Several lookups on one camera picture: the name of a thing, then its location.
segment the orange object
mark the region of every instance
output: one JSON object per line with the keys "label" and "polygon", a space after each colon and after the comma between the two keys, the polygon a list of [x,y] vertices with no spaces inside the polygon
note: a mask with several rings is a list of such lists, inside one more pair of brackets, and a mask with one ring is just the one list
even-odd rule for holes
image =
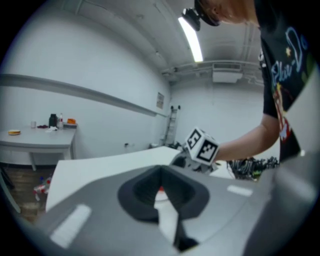
{"label": "orange object", "polygon": [[72,118],[69,118],[68,121],[67,121],[68,124],[72,124],[72,125],[75,125],[76,124],[76,120],[75,119],[72,119]]}
{"label": "orange object", "polygon": [[8,134],[9,134],[9,135],[18,135],[18,134],[20,134],[20,133],[21,133],[20,130],[10,130],[10,131],[8,131]]}

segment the man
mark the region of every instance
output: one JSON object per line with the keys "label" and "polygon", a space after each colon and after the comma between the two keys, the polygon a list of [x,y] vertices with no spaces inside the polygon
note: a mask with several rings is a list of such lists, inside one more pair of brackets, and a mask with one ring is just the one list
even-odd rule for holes
{"label": "man", "polygon": [[301,149],[286,112],[303,90],[313,68],[318,68],[315,49],[319,40],[313,31],[318,23],[316,6],[309,0],[196,0],[195,5],[199,16],[212,26],[219,22],[253,23],[261,31],[262,121],[246,135],[221,144],[216,160],[257,155],[269,149],[279,136],[281,162],[298,154]]}

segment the ceiling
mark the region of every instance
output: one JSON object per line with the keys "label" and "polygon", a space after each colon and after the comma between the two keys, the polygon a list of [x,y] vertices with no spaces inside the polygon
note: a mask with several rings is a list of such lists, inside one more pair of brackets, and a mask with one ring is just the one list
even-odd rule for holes
{"label": "ceiling", "polygon": [[204,22],[197,33],[203,62],[195,63],[178,18],[193,0],[52,0],[65,11],[106,26],[133,45],[173,85],[212,76],[213,63],[240,64],[244,79],[262,85],[260,31],[248,24]]}

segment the man's arm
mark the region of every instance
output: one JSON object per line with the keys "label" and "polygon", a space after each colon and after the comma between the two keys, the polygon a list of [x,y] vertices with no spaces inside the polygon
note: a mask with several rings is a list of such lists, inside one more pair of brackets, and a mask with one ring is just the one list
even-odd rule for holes
{"label": "man's arm", "polygon": [[217,160],[245,159],[269,149],[279,137],[279,121],[264,114],[261,124],[244,136],[220,145]]}
{"label": "man's arm", "polygon": [[230,161],[255,156],[269,149],[279,137],[278,114],[272,96],[271,80],[262,50],[259,61],[264,83],[263,117],[261,124],[246,135],[221,144],[215,160]]}

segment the man's hand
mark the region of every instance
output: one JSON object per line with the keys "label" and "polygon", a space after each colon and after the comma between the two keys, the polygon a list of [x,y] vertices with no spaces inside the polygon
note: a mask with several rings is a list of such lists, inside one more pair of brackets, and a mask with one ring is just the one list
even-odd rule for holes
{"label": "man's hand", "polygon": [[215,161],[246,159],[269,149],[279,137],[279,121],[264,114],[259,126],[244,136],[220,145]]}

